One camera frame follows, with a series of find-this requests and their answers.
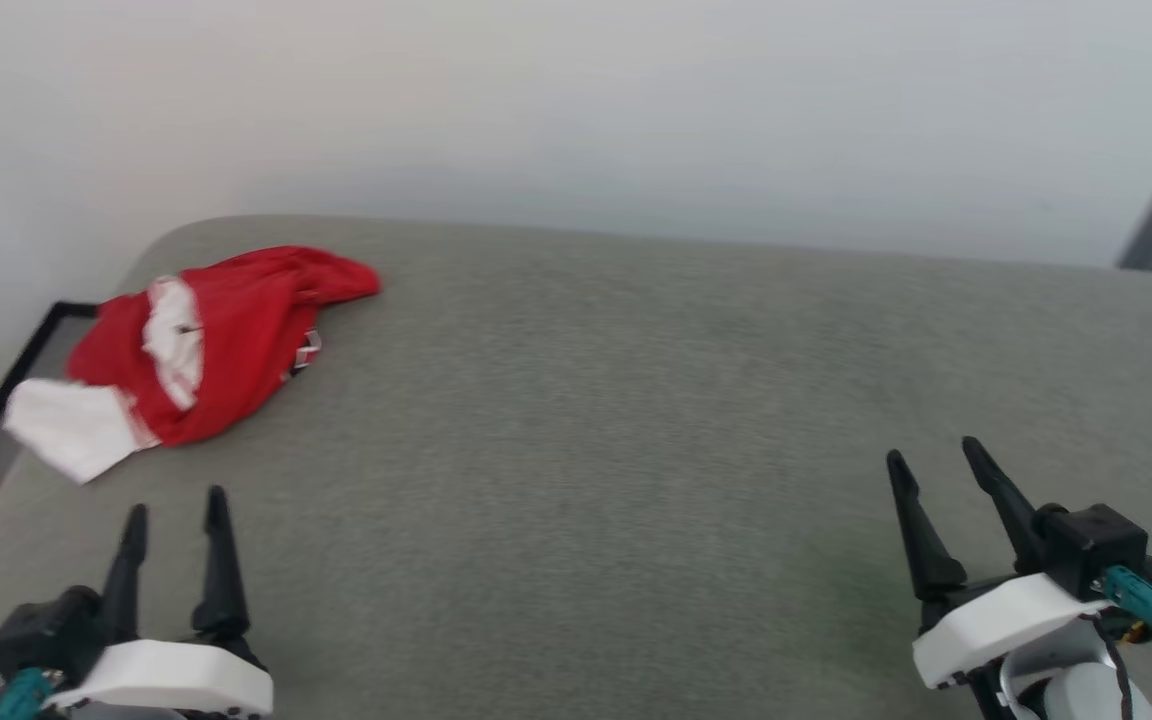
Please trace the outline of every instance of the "red cloth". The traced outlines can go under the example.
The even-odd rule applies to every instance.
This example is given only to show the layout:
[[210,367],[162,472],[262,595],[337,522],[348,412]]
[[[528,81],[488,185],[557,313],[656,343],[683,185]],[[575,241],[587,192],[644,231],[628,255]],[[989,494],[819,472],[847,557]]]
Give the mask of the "red cloth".
[[320,305],[380,291],[369,266],[311,247],[270,247],[179,274],[202,319],[197,401],[180,410],[142,350],[150,300],[142,291],[100,306],[99,320],[69,356],[67,372],[92,386],[118,386],[162,445],[212,437],[255,414],[296,359]]

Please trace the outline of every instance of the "white fabric trim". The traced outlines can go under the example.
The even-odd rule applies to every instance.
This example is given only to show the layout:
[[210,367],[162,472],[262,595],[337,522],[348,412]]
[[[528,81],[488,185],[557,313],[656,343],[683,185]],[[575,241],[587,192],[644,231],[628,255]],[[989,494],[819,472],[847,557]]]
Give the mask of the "white fabric trim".
[[138,423],[116,387],[31,378],[8,397],[3,427],[52,468],[83,484],[134,452],[159,445],[143,424],[136,427]]
[[150,319],[142,350],[154,357],[164,392],[180,410],[191,409],[202,382],[202,321],[194,290],[180,278],[164,275],[150,283]]

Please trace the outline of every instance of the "gray sofa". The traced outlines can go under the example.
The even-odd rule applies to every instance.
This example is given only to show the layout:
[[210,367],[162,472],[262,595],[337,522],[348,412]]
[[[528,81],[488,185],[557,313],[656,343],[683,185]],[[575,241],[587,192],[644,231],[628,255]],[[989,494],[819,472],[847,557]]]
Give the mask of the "gray sofa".
[[[229,491],[276,717],[977,717],[924,689],[882,456],[973,577],[1010,568],[958,439],[1151,532],[1152,275],[467,225],[238,217],[123,282],[305,243],[385,293],[252,418],[0,492],[0,621],[99,588],[150,506],[141,629],[188,632]],[[1126,651],[1152,700],[1152,647]]]

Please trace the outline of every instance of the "cable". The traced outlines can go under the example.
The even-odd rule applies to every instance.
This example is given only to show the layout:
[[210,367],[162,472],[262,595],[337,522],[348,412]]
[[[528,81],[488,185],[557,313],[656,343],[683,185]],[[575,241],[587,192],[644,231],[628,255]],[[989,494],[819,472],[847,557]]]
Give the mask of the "cable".
[[1119,654],[1119,644],[1105,631],[1105,626],[1101,624],[1101,620],[1097,615],[1079,615],[1079,617],[1092,623],[1096,634],[1100,635],[1101,642],[1105,643],[1105,650],[1111,653],[1115,675],[1119,679],[1119,691],[1123,694],[1123,720],[1132,720],[1132,682],[1128,679],[1128,666],[1124,665],[1123,657]]

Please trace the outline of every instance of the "robotic arm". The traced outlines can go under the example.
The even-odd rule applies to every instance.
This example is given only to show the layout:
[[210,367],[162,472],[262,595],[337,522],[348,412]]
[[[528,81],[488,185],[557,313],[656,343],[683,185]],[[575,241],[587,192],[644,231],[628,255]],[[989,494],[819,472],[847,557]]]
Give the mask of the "robotic arm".
[[963,452],[1005,524],[1015,574],[969,582],[923,510],[904,457],[887,455],[923,601],[914,642],[923,683],[968,685],[986,720],[1152,720],[1117,652],[1120,642],[1152,641],[1149,535],[1106,505],[1034,510],[977,439],[964,438]]
[[69,588],[55,601],[18,606],[0,626],[0,675],[8,683],[0,688],[0,720],[268,715],[274,682],[243,638],[251,621],[222,488],[207,492],[204,530],[207,570],[194,611],[195,637],[162,642],[138,632],[147,510],[137,505],[104,592]]

